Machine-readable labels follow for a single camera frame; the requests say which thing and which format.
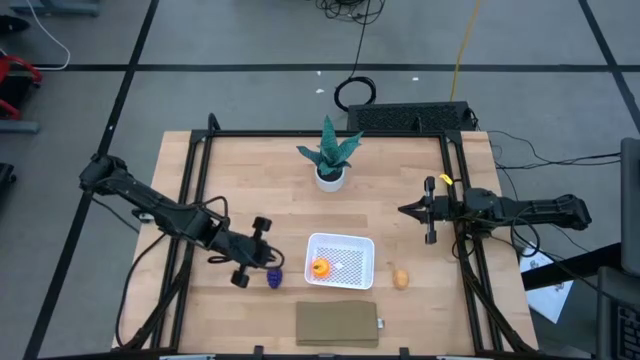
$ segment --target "small brown object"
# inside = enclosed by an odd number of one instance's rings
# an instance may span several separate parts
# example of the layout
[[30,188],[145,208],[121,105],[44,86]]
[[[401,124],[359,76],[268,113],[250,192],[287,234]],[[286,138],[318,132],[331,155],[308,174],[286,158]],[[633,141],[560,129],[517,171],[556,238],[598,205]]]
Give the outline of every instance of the small brown object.
[[409,273],[406,270],[396,269],[393,271],[393,286],[398,290],[409,287]]

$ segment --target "brown cloth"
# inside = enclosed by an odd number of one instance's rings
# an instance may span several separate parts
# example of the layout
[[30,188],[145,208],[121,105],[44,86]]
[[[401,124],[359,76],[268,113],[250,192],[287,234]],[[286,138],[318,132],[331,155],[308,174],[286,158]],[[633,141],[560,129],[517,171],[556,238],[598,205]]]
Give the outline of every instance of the brown cloth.
[[296,303],[298,346],[378,346],[376,304],[367,301]]

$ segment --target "orange toy fruit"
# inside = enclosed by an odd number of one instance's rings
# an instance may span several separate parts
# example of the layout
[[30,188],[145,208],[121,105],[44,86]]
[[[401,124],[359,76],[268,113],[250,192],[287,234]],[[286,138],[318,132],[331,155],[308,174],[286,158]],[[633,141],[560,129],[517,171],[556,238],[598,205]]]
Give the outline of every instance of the orange toy fruit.
[[313,264],[311,264],[313,275],[317,277],[327,277],[329,275],[330,267],[331,266],[326,259],[316,259]]

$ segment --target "wooden table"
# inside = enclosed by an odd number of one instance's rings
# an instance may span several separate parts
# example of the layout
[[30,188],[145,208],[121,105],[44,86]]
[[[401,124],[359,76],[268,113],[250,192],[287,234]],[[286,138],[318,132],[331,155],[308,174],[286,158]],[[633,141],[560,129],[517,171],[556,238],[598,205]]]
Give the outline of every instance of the wooden table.
[[[167,132],[162,141],[152,187],[173,199],[178,198],[188,139],[189,132]],[[472,186],[500,194],[487,134],[463,133],[463,139]],[[272,290],[264,272],[253,269],[249,287],[237,288],[229,282],[236,268],[233,264],[208,264],[206,259],[214,254],[197,249],[179,351],[246,354],[263,345],[270,354],[391,355],[398,354],[400,347],[409,347],[413,355],[473,354],[460,267],[451,254],[451,224],[437,224],[438,243],[427,246],[425,226],[397,211],[398,206],[422,196],[425,177],[443,173],[439,142],[365,137],[337,193],[317,188],[313,165],[296,150],[296,145],[314,148],[317,143],[317,138],[214,139],[204,198],[224,195],[229,200],[231,229],[237,232],[251,234],[255,216],[273,220],[266,239],[286,255],[284,280],[280,289]],[[436,194],[446,194],[445,186],[438,179]],[[315,232],[371,238],[376,246],[373,288],[359,291],[307,284],[306,247]],[[494,234],[508,238],[500,230]],[[144,225],[136,256],[158,236],[155,225]],[[132,277],[121,321],[123,339],[133,335],[158,300],[168,243],[165,240],[149,253]],[[537,347],[513,249],[487,240],[485,253],[496,304],[522,338]],[[393,287],[390,263],[409,271],[407,290]],[[378,316],[385,320],[378,348],[296,346],[297,301],[348,299],[377,303]],[[490,348],[486,314],[479,302],[478,309],[484,344]],[[170,310],[165,343],[172,318]]]

